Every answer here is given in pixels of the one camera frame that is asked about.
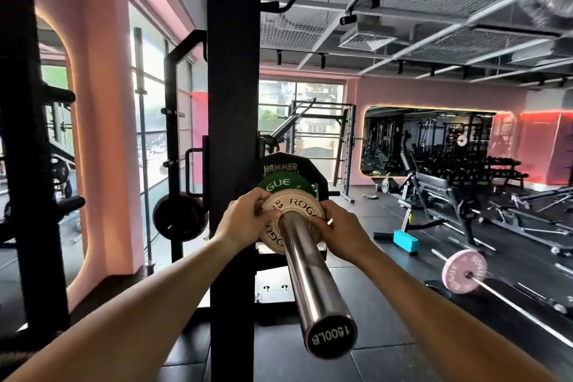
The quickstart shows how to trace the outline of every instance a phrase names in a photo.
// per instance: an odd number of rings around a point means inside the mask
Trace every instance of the barbell on floor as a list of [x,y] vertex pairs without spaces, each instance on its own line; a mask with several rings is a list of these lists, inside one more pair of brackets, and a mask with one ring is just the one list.
[[559,341],[565,343],[570,348],[573,348],[573,342],[571,340],[543,323],[531,313],[525,311],[519,305],[514,304],[512,301],[482,281],[488,272],[488,263],[483,255],[481,255],[479,252],[472,249],[463,249],[462,251],[456,252],[453,256],[447,258],[436,249],[432,249],[432,254],[442,259],[446,263],[442,269],[442,282],[450,292],[456,294],[466,294],[473,292],[477,287],[481,286],[493,294],[495,297],[501,299],[507,305],[511,306],[515,311],[523,315],[525,318],[532,321],[549,334],[553,335]]

